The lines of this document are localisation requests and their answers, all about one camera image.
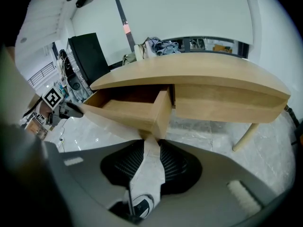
black strap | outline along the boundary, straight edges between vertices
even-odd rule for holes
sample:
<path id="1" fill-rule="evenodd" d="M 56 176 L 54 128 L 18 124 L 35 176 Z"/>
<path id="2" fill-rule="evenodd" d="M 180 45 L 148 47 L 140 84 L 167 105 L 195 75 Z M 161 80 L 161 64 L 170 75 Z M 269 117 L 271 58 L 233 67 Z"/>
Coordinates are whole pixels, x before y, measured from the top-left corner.
<path id="1" fill-rule="evenodd" d="M 38 105 L 41 101 L 42 101 L 42 97 L 39 98 L 38 101 L 35 103 L 35 105 L 23 115 L 23 118 L 24 118 L 25 116 L 28 116 L 28 115 L 37 107 L 37 105 Z"/>

tiled floor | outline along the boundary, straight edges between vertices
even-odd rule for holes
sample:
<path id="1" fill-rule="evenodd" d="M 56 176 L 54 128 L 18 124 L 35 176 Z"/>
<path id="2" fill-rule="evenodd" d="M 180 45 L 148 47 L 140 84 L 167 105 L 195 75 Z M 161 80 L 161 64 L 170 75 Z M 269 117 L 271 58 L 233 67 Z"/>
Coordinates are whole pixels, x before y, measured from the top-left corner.
<path id="1" fill-rule="evenodd" d="M 50 131 L 46 141 L 59 145 L 63 132 L 61 120 Z M 173 110 L 166 139 L 178 141 L 198 148 L 226 155 L 264 181 L 277 195 L 292 185 L 295 173 L 294 153 L 291 142 L 294 139 L 294 124 L 286 112 L 270 124 L 261 124 L 253 139 L 237 152 L 232 146 L 249 127 L 245 123 L 210 122 L 181 119 Z M 69 119 L 64 124 L 63 145 L 66 151 L 105 147 L 126 141 L 125 139 L 98 127 L 85 116 Z M 149 193 L 160 201 L 160 185 L 164 183 L 164 170 L 160 163 L 160 148 L 154 142 L 146 142 L 144 161 L 131 181 L 132 197 Z"/>

drawer front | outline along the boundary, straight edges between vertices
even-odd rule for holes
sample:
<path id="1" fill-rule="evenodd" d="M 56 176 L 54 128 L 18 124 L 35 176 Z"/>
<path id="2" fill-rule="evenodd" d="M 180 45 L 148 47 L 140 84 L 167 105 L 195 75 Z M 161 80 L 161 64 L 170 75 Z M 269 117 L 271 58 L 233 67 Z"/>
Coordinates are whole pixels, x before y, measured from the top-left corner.
<path id="1" fill-rule="evenodd" d="M 277 96 L 234 87 L 175 85 L 178 117 L 222 122 L 269 123 L 287 104 Z"/>

desk drawer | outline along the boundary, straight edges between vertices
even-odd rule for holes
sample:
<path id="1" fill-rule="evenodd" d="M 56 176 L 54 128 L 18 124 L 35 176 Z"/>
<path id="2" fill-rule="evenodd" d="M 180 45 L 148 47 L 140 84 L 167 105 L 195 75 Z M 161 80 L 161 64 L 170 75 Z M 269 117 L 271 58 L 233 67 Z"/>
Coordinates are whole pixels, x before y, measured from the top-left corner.
<path id="1" fill-rule="evenodd" d="M 143 85 L 100 89 L 82 105 L 105 118 L 165 137 L 171 112 L 169 86 Z"/>
<path id="2" fill-rule="evenodd" d="M 269 123 L 287 99 L 234 87 L 175 85 L 176 114 L 181 118 L 222 122 Z"/>

wooden desk leg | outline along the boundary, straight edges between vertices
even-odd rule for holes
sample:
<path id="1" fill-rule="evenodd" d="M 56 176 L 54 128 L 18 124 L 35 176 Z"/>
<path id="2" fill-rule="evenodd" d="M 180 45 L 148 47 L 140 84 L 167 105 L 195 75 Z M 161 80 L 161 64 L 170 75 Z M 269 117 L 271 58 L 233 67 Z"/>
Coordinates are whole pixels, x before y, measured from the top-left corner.
<path id="1" fill-rule="evenodd" d="M 252 123 L 248 130 L 245 132 L 245 134 L 242 136 L 242 138 L 237 142 L 237 144 L 232 147 L 232 150 L 237 151 L 238 149 L 243 147 L 251 139 L 258 126 L 258 123 Z"/>

